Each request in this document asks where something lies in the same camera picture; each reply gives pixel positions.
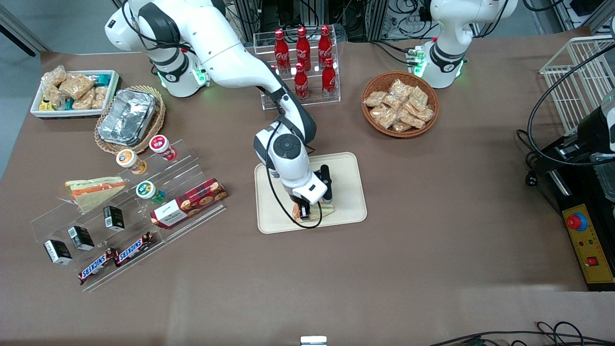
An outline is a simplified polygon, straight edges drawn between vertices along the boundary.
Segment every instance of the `brown table surface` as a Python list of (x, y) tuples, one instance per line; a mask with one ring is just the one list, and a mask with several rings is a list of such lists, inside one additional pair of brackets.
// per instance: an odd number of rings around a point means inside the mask
[[(222, 214), (82, 293), (75, 273), (34, 242), (30, 220), (59, 205), (64, 181), (120, 168), (94, 143), (95, 119), (28, 115), (0, 185), (0, 340), (297, 345), (326, 335), (330, 345), (427, 345), (539, 320), (615, 339), (615, 293), (585, 292), (562, 222), (523, 183), (526, 150), (514, 134), (546, 89), (538, 69), (575, 34), (476, 39), (463, 74), (437, 91), (438, 123), (410, 140), (376, 132), (359, 103), (372, 77), (402, 66), (369, 44), (341, 44), (342, 101), (308, 108), (318, 124), (311, 144), (357, 156), (368, 217), (275, 235), (256, 226), (252, 140), (275, 117), (256, 89), (176, 99), (143, 54), (44, 54), (43, 71), (112, 69), (123, 86), (158, 88), (162, 133), (186, 140), (230, 196)], [(555, 117), (549, 105), (541, 111), (542, 144), (554, 139)]]

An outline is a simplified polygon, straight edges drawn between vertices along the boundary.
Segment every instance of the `gray floor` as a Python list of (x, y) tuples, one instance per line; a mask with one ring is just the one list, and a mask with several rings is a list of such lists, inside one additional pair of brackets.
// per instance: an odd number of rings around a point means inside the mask
[[(0, 4), (54, 51), (70, 54), (118, 52), (103, 30), (115, 11), (111, 1), (0, 0)], [(546, 33), (560, 30), (552, 18), (547, 18), (549, 14), (541, 16)], [(530, 12), (519, 5), (510, 18), (500, 22), (491, 36), (534, 34), (538, 34), (538, 30)], [(40, 75), (38, 57), (26, 55), (0, 35), (0, 176), (4, 174)]]

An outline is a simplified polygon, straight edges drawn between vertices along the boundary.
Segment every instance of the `bottle cap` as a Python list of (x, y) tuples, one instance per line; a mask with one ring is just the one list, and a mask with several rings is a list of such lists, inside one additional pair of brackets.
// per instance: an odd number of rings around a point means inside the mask
[(169, 149), (169, 140), (163, 135), (155, 135), (149, 140), (149, 148), (159, 154)]
[(152, 182), (145, 180), (137, 185), (137, 196), (150, 199), (156, 194), (156, 190), (156, 186)]
[(137, 154), (130, 149), (123, 149), (116, 156), (117, 164), (124, 168), (132, 167), (137, 159)]

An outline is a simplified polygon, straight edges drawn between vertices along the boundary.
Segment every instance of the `snack box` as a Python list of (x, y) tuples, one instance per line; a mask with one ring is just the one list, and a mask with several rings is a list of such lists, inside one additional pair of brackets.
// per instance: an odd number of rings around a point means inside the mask
[(43, 119), (71, 119), (71, 118), (96, 118), (103, 114), (103, 110), (107, 108), (119, 83), (119, 74), (114, 70), (89, 70), (89, 71), (66, 71), (67, 73), (82, 73), (87, 75), (92, 74), (110, 74), (111, 80), (109, 81), (107, 95), (105, 96), (105, 102), (103, 107), (99, 110), (63, 110), (63, 111), (41, 111), (39, 105), (42, 101), (42, 82), (39, 84), (39, 89), (34, 96), (34, 101), (30, 107), (30, 113), (34, 114), (38, 118)]
[(150, 212), (149, 216), (154, 225), (171, 228), (226, 196), (224, 187), (215, 178), (210, 179), (173, 201), (158, 207)]

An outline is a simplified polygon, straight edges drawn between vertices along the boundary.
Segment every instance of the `white tray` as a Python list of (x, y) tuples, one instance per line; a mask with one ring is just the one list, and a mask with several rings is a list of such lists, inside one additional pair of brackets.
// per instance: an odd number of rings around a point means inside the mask
[(119, 74), (113, 70), (90, 70), (90, 71), (66, 71), (67, 73), (82, 73), (82, 74), (110, 74), (111, 80), (109, 81), (109, 90), (107, 96), (105, 96), (105, 102), (103, 108), (99, 110), (66, 110), (66, 111), (41, 111), (39, 105), (42, 100), (42, 82), (39, 84), (39, 89), (36, 92), (32, 106), (30, 107), (30, 113), (39, 118), (55, 119), (55, 118), (83, 118), (95, 115), (101, 115), (103, 110), (109, 105), (113, 95), (117, 88), (117, 82), (119, 81)]
[[(318, 228), (365, 220), (367, 206), (365, 205), (357, 157), (348, 152), (310, 157), (310, 168), (313, 171), (320, 169), (323, 164), (329, 165), (331, 189), (333, 190), (332, 204), (335, 207), (335, 212), (325, 216)], [(302, 230), (303, 228), (295, 225), (277, 204), (269, 187), (267, 170), (262, 163), (254, 168), (254, 179), (258, 229), (265, 234)], [(272, 183), (282, 205), (284, 205), (284, 209), (291, 213), (294, 203), (284, 191), (280, 179), (272, 179)], [(318, 213), (318, 206), (312, 206), (310, 211)], [(311, 226), (315, 225), (316, 222), (310, 221), (302, 224)]]

